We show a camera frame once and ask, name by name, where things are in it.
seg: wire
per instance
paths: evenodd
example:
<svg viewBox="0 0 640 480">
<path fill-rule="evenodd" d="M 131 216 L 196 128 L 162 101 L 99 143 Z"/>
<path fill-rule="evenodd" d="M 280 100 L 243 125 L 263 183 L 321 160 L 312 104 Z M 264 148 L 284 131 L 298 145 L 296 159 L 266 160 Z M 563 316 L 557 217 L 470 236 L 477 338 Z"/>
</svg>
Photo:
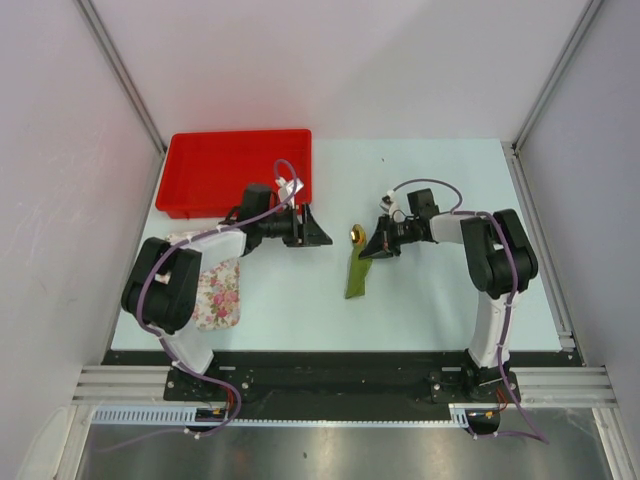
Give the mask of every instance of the wire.
<svg viewBox="0 0 640 480">
<path fill-rule="evenodd" d="M 473 432 L 471 427 L 469 427 L 469 432 L 473 435 L 474 439 L 475 438 L 496 438 L 496 437 L 528 437 L 549 445 L 549 439 L 536 426 L 536 424 L 533 422 L 533 419 L 530 417 L 530 415 L 526 412 L 526 410 L 520 404 L 520 401 L 516 397 L 515 393 L 511 390 L 509 385 L 509 378 L 507 377 L 507 374 L 504 371 L 504 365 L 502 364 L 503 346 L 507 340 L 507 335 L 509 334 L 509 326 L 511 325 L 513 299 L 518 293 L 518 271 L 516 269 L 516 263 L 515 263 L 515 260 L 513 259 L 513 253 L 511 252 L 511 248 L 509 248 L 509 244 L 504 235 L 504 232 L 502 231 L 502 227 L 500 227 L 500 224 L 498 223 L 498 221 L 489 212 L 452 211 L 451 213 L 455 215 L 479 216 L 489 220 L 493 225 L 493 228 L 495 229 L 496 233 L 498 234 L 500 243 L 504 248 L 504 252 L 507 256 L 507 260 L 509 261 L 509 267 L 511 269 L 511 277 L 512 277 L 512 287 L 511 287 L 511 292 L 509 292 L 509 296 L 507 297 L 507 302 L 505 304 L 504 325 L 502 326 L 502 332 L 500 333 L 500 340 L 498 341 L 498 347 L 496 349 L 496 357 L 498 360 L 498 369 L 500 370 L 500 376 L 502 377 L 502 382 L 504 383 L 507 392 L 509 392 L 509 396 L 511 397 L 513 404 L 518 409 L 518 412 L 520 412 L 520 415 L 522 415 L 522 418 L 527 423 L 527 425 L 529 425 L 529 428 L 533 430 L 534 433 L 520 432 L 520 431 L 506 431 L 506 432 L 496 432 L 494 434 L 488 434 L 488 435 L 477 435 L 476 433 Z"/>
<path fill-rule="evenodd" d="M 218 431 L 220 431 L 221 429 L 223 429 L 224 427 L 226 427 L 230 422 L 235 420 L 235 418 L 240 413 L 240 409 L 242 407 L 242 397 L 240 395 L 240 392 L 238 392 L 238 390 L 233 385 L 231 385 L 230 383 L 224 382 L 222 380 L 218 380 L 218 379 L 213 378 L 213 377 L 208 377 L 206 375 L 202 375 L 202 374 L 190 369 L 188 366 L 184 365 L 182 362 L 180 362 L 180 359 L 178 359 L 178 357 L 171 350 L 171 348 L 169 347 L 167 342 L 162 338 L 161 332 L 159 330 L 157 330 L 156 328 L 154 328 L 152 326 L 149 326 L 149 325 L 146 325 L 144 323 L 144 320 L 143 320 L 144 300 L 145 300 L 145 297 L 147 295 L 147 292 L 149 291 L 149 287 L 151 286 L 151 283 L 154 281 L 155 276 L 158 273 L 158 271 L 160 270 L 160 268 L 162 267 L 162 265 L 179 248 L 182 248 L 182 247 L 188 245 L 189 243 L 195 243 L 195 242 L 197 242 L 199 240 L 203 240 L 203 239 L 211 237 L 213 235 L 217 235 L 219 233 L 223 233 L 223 232 L 226 232 L 226 231 L 229 231 L 229 230 L 238 229 L 238 228 L 243 227 L 245 225 L 249 225 L 250 223 L 257 222 L 258 220 L 262 220 L 263 218 L 265 218 L 265 217 L 271 215 L 272 213 L 276 212 L 281 207 L 286 206 L 289 203 L 289 201 L 291 199 L 293 199 L 293 197 L 296 194 L 297 184 L 298 184 L 298 176 L 297 176 L 296 171 L 293 168 L 293 166 L 287 160 L 284 160 L 284 159 L 281 158 L 281 159 L 276 160 L 275 163 L 273 164 L 273 173 L 274 173 L 274 176 L 276 178 L 280 177 L 280 175 L 278 174 L 278 167 L 280 165 L 285 165 L 289 169 L 289 171 L 291 172 L 291 175 L 293 177 L 293 190 L 292 190 L 291 194 L 289 194 L 287 196 L 287 198 L 285 198 L 281 203 L 279 203 L 275 207 L 270 208 L 266 212 L 263 212 L 263 213 L 261 213 L 259 215 L 256 215 L 255 217 L 249 218 L 247 220 L 243 220 L 243 221 L 235 223 L 233 225 L 222 225 L 222 226 L 218 225 L 218 227 L 216 227 L 215 229 L 199 233 L 199 234 L 195 235 L 190 240 L 189 239 L 185 239 L 185 240 L 182 240 L 182 241 L 180 241 L 178 243 L 175 243 L 174 245 L 171 245 L 171 247 L 169 247 L 167 249 L 167 251 L 158 259 L 158 261 L 155 263 L 155 265 L 151 268 L 151 270 L 149 272 L 149 275 L 147 276 L 146 280 L 144 281 L 144 283 L 142 285 L 142 289 L 140 290 L 140 296 L 138 297 L 138 304 L 136 305 L 136 314 L 135 314 L 135 319 L 138 322 L 138 325 L 140 325 L 140 328 L 142 328 L 144 331 L 146 331 L 148 333 L 151 333 L 151 334 L 155 335 L 156 337 L 158 337 L 158 339 L 160 340 L 160 345 L 162 346 L 162 348 L 166 352 L 166 354 L 169 356 L 169 358 L 171 358 L 171 360 L 173 362 L 173 365 L 176 368 L 181 369 L 183 372 L 188 373 L 192 377 L 195 377 L 195 378 L 197 378 L 199 380 L 202 380 L 202 381 L 208 382 L 208 383 L 213 383 L 215 385 L 219 385 L 219 386 L 227 389 L 228 391 L 230 391 L 233 394 L 233 396 L 237 400 L 236 408 L 233 410 L 232 413 L 229 413 L 229 416 L 220 425 L 218 425 L 211 432 L 207 432 L 204 435 L 201 434 L 200 436 L 213 435 L 213 434 L 217 433 Z"/>
<path fill-rule="evenodd" d="M 500 389 L 496 390 L 496 395 L 498 397 L 498 402 L 500 404 L 500 410 L 498 410 L 498 412 L 504 412 L 509 406 L 507 397 L 504 396 L 504 393 L 502 393 L 502 390 Z"/>
<path fill-rule="evenodd" d="M 138 442 L 142 442 L 149 438 L 157 437 L 159 435 L 164 435 L 165 433 L 184 433 L 184 429 L 182 428 L 164 428 L 162 430 L 154 430 L 153 432 L 147 433 L 145 435 L 140 435 L 135 438 L 130 438 L 129 440 L 125 440 L 124 442 L 116 443 L 115 445 L 111 445 L 105 448 L 94 448 L 92 449 L 96 453 L 110 453 L 116 450 L 120 450 L 121 448 L 128 447 L 130 445 L 134 445 Z"/>
<path fill-rule="evenodd" d="M 411 185 L 412 183 L 421 183 L 421 182 L 436 183 L 438 185 L 443 185 L 443 186 L 447 187 L 449 190 L 453 190 L 455 192 L 455 194 L 458 196 L 458 203 L 456 203 L 453 206 L 453 208 L 451 210 L 449 210 L 449 213 L 455 212 L 462 205 L 462 192 L 460 192 L 460 190 L 458 190 L 455 186 L 451 185 L 450 183 L 445 182 L 444 180 L 438 180 L 438 179 L 435 179 L 435 178 L 414 178 L 412 180 L 407 180 L 406 182 L 402 182 L 400 185 L 397 185 L 393 189 L 393 191 L 397 192 L 399 189 L 401 189 L 402 187 L 404 187 L 406 185 Z"/>
<path fill-rule="evenodd" d="M 507 260 L 509 262 L 509 268 L 511 269 L 511 277 L 512 277 L 513 286 L 511 288 L 511 292 L 509 293 L 509 296 L 507 297 L 507 304 L 506 304 L 506 308 L 505 308 L 505 321 L 504 321 L 504 325 L 503 325 L 503 328 L 502 328 L 502 332 L 500 334 L 500 340 L 499 340 L 499 343 L 498 343 L 498 347 L 496 349 L 496 357 L 497 357 L 497 360 L 498 360 L 498 367 L 499 367 L 499 370 L 500 370 L 500 376 L 502 377 L 502 382 L 504 383 L 507 391 L 509 392 L 509 396 L 511 397 L 511 400 L 513 401 L 514 405 L 516 406 L 516 408 L 520 412 L 520 415 L 522 415 L 522 418 L 524 418 L 524 420 L 527 423 L 527 425 L 529 425 L 529 428 L 531 428 L 531 430 L 533 430 L 535 433 L 532 434 L 532 433 L 528 433 L 528 432 L 507 431 L 507 432 L 499 432 L 499 433 L 491 434 L 491 435 L 476 435 L 473 432 L 473 430 L 471 429 L 471 427 L 469 427 L 469 431 L 474 436 L 474 438 L 481 438 L 481 437 L 495 438 L 495 437 L 523 436 L 523 437 L 533 438 L 535 440 L 538 440 L 538 441 L 543 442 L 543 443 L 548 445 L 549 444 L 548 438 L 544 435 L 544 433 L 542 433 L 538 429 L 538 427 L 535 425 L 535 423 L 533 422 L 533 420 L 531 419 L 529 414 L 524 410 L 524 408 L 520 404 L 520 401 L 515 396 L 515 393 L 511 390 L 510 385 L 509 385 L 509 378 L 507 377 L 507 375 L 506 375 L 506 373 L 504 371 L 504 366 L 502 364 L 503 345 L 506 342 L 507 335 L 509 333 L 509 326 L 511 325 L 511 314 L 512 314 L 512 309 L 513 309 L 513 307 L 512 307 L 513 299 L 515 298 L 515 296 L 516 296 L 516 294 L 518 292 L 518 271 L 516 270 L 515 260 L 513 259 L 513 254 L 511 252 L 511 249 L 509 248 L 509 244 L 507 243 L 507 240 L 506 240 L 506 237 L 504 235 L 504 232 L 502 231 L 502 228 L 500 227 L 500 224 L 498 223 L 498 221 L 489 212 L 458 211 L 458 208 L 460 208 L 462 206 L 462 202 L 463 202 L 462 192 L 460 192 L 460 190 L 457 187 L 455 187 L 454 185 L 452 185 L 452 184 L 450 184 L 448 182 L 445 182 L 443 180 L 438 180 L 438 179 L 435 179 L 435 178 L 414 178 L 412 180 L 407 180 L 406 182 L 402 182 L 401 184 L 397 185 L 393 189 L 393 191 L 396 192 L 400 188 L 402 188 L 402 187 L 404 187 L 406 185 L 410 185 L 412 183 L 419 183 L 419 182 L 435 183 L 435 184 L 438 184 L 438 185 L 445 186 L 450 190 L 453 190 L 455 192 L 455 194 L 458 196 L 458 202 L 453 206 L 453 208 L 451 208 L 451 210 L 449 210 L 449 213 L 451 213 L 452 215 L 471 215 L 471 216 L 484 217 L 484 218 L 488 219 L 491 222 L 491 224 L 493 225 L 494 229 L 496 230 L 496 233 L 498 234 L 498 238 L 500 239 L 500 243 L 502 244 L 502 246 L 504 248 L 505 254 L 507 256 Z"/>
</svg>

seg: white wall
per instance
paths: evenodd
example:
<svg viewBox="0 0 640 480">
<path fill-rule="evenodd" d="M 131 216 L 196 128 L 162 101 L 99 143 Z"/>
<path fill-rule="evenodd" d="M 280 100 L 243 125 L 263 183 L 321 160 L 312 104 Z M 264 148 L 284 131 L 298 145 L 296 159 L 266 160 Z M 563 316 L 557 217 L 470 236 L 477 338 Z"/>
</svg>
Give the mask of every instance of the white wall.
<svg viewBox="0 0 640 480">
<path fill-rule="evenodd" d="M 512 140 L 586 0 L 96 0 L 165 141 Z"/>
<path fill-rule="evenodd" d="M 640 446 L 640 3 L 608 2 L 523 150 L 590 363 Z"/>
<path fill-rule="evenodd" d="M 97 361 L 159 165 L 70 0 L 0 15 L 0 478 Z"/>
</svg>

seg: yellow object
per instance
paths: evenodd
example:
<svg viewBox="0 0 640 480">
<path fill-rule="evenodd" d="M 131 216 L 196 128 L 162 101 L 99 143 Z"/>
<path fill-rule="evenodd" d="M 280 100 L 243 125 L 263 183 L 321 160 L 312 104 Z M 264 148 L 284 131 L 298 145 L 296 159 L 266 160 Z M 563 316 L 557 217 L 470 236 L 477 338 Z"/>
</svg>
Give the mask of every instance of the yellow object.
<svg viewBox="0 0 640 480">
<path fill-rule="evenodd" d="M 362 297 L 365 294 L 365 278 L 371 268 L 372 259 L 368 258 L 360 260 L 358 256 L 364 250 L 367 243 L 367 235 L 362 226 L 356 224 L 351 229 L 351 243 L 353 251 L 351 252 L 351 261 L 349 262 L 349 274 L 347 277 L 347 290 L 344 298 Z"/>
</svg>

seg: white enclosure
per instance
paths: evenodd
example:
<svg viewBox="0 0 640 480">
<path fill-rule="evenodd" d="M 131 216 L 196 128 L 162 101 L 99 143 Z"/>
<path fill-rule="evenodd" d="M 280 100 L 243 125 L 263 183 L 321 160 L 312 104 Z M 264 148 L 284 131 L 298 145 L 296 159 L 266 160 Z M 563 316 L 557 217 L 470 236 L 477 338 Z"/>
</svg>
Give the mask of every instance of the white enclosure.
<svg viewBox="0 0 640 480">
<path fill-rule="evenodd" d="M 97 0 L 165 142 L 512 140 L 586 0 Z"/>
<path fill-rule="evenodd" d="M 72 2 L 0 15 L 0 477 L 100 360 L 160 159 Z"/>
<path fill-rule="evenodd" d="M 500 141 L 516 139 L 585 7 L 598 2 L 93 3 L 108 35 L 86 22 L 91 0 L 25 0 L 4 6 L 0 15 L 2 478 L 15 477 L 39 428 L 69 405 L 82 366 L 100 362 L 118 317 L 114 348 L 158 347 L 131 316 L 120 314 L 119 297 L 141 236 L 208 223 L 168 223 L 150 210 L 162 166 L 158 139 L 168 144 L 177 132 L 310 128 L 312 208 L 335 242 L 334 250 L 296 257 L 274 243 L 243 259 L 247 322 L 209 334 L 213 347 L 464 348 L 475 292 L 455 247 L 407 249 L 403 263 L 374 266 L 368 288 L 375 298 L 355 314 L 308 292 L 326 287 L 322 279 L 330 276 L 327 293 L 341 293 L 350 248 L 343 236 L 355 222 L 372 228 L 379 197 L 408 176 L 446 177 L 467 194 L 470 208 L 513 207 L 530 220 L 532 207 L 518 205 Z M 632 196 L 640 66 L 633 22 L 640 11 L 633 0 L 610 3 L 516 153 L 523 155 L 578 339 L 590 362 L 611 366 L 637 441 Z M 117 49 L 109 44 L 106 58 L 109 40 Z M 126 68 L 114 68 L 114 57 Z M 351 169 L 362 176 L 349 177 Z M 451 198 L 435 190 L 444 206 Z M 296 298 L 328 305 L 332 317 L 321 335 L 311 338 L 296 326 L 283 342 L 288 323 L 276 322 L 282 320 L 276 315 L 286 297 L 274 295 L 303 284 L 274 276 L 273 285 L 261 288 L 267 255 L 278 258 L 283 271 L 320 263 L 319 278 L 308 269 L 298 272 L 313 289 Z M 420 268 L 424 260 L 432 270 Z M 380 302 L 385 275 L 397 277 L 399 268 L 413 278 L 394 292 L 402 302 L 421 295 L 418 281 L 433 287 L 406 308 L 410 328 L 386 324 L 394 311 Z M 514 330 L 519 350 L 561 348 L 550 306 L 557 302 L 549 280 L 554 272 L 541 273 Z M 360 308 L 354 305 L 349 308 Z M 425 306 L 430 314 L 422 323 L 417 307 Z M 251 328 L 262 310 L 279 330 Z M 360 323 L 344 327 L 349 314 Z"/>
<path fill-rule="evenodd" d="M 522 151 L 587 360 L 640 445 L 640 3 L 605 4 Z"/>
</svg>

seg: metal floor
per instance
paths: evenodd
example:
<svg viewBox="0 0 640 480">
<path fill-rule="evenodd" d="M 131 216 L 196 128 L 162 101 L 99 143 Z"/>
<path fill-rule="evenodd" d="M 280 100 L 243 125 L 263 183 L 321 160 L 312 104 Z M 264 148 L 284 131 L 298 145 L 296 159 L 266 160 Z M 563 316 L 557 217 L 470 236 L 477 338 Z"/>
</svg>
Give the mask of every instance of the metal floor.
<svg viewBox="0 0 640 480">
<path fill-rule="evenodd" d="M 515 411 L 502 428 L 524 428 Z M 591 410 L 536 410 L 551 440 L 478 440 L 460 429 L 231 427 L 195 441 L 180 433 L 111 453 L 157 427 L 95 425 L 78 479 L 610 479 Z"/>
</svg>

